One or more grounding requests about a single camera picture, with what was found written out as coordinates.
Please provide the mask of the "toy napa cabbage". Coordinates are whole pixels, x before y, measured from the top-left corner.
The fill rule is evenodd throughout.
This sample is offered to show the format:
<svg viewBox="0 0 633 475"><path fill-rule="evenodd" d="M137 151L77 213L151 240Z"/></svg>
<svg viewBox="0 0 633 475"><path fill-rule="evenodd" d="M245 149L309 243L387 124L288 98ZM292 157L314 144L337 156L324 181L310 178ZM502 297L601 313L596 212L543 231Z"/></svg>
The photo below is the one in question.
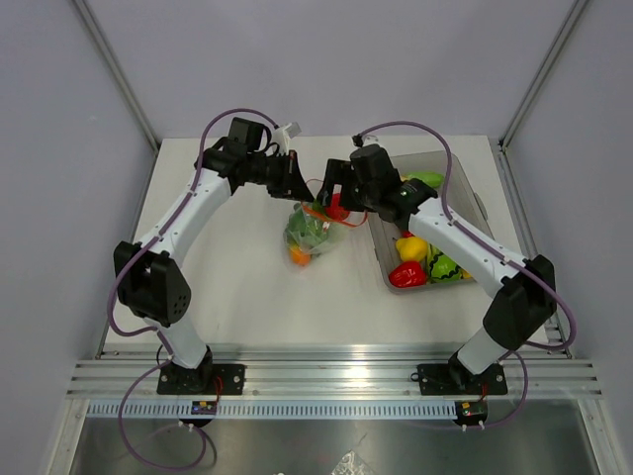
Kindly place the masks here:
<svg viewBox="0 0 633 475"><path fill-rule="evenodd" d="M323 221L295 203L283 232L287 247L297 245L311 255L329 252L345 238L344 229L336 223Z"/></svg>

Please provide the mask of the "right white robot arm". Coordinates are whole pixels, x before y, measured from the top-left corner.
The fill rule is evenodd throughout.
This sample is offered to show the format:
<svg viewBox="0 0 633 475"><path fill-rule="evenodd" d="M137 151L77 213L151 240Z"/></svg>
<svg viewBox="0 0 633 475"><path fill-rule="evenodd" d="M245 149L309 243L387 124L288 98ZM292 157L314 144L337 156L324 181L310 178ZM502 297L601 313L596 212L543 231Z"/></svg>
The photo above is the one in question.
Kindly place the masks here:
<svg viewBox="0 0 633 475"><path fill-rule="evenodd" d="M329 159L317 200L328 205L335 188L341 207L375 213L435 245L491 297L481 328L446 364L450 383L459 392L473 391L493 364L524 346L555 313L550 260L508 250L454 212L444 190L417 178L403 180L380 145L361 146L346 160Z"/></svg>

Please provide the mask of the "clear zip top bag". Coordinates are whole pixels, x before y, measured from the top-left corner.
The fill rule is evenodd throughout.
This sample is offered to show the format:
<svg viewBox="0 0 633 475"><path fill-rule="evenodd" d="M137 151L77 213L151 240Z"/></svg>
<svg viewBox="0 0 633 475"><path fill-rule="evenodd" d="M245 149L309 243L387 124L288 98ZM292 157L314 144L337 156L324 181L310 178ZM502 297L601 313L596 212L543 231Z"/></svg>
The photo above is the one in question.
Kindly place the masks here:
<svg viewBox="0 0 633 475"><path fill-rule="evenodd" d="M307 267L367 222L367 212L343 208L341 198L342 186L335 185L328 206L317 201L294 204L283 231L284 245L293 264Z"/></svg>

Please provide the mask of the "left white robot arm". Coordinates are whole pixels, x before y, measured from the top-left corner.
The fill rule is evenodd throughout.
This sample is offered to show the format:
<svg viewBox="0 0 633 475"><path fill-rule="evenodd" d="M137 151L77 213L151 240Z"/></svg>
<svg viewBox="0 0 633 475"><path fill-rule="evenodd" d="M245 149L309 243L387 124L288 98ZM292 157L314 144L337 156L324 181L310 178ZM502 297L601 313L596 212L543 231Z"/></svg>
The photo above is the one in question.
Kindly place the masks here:
<svg viewBox="0 0 633 475"><path fill-rule="evenodd" d="M121 304L144 321L167 352L159 366L161 395L219 392L221 373L213 354L188 316L192 291L181 270L189 249L211 216L248 183L265 187L273 198L310 201L297 154L290 147L296 123L267 127L231 112L226 136L199 145L194 172L185 190L151 231L114 250L116 280L108 306Z"/></svg>

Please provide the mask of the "toy green orange mango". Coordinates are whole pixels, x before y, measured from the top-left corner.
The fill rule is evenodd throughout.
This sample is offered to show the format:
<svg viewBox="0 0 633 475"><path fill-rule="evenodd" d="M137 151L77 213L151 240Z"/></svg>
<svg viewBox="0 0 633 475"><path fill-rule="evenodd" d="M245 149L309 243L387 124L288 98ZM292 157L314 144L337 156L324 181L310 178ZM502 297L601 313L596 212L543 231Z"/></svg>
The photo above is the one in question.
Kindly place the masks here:
<svg viewBox="0 0 633 475"><path fill-rule="evenodd" d="M312 261L312 256L301 250L297 245L291 245L288 248L288 252L291 261L297 266L306 267Z"/></svg>

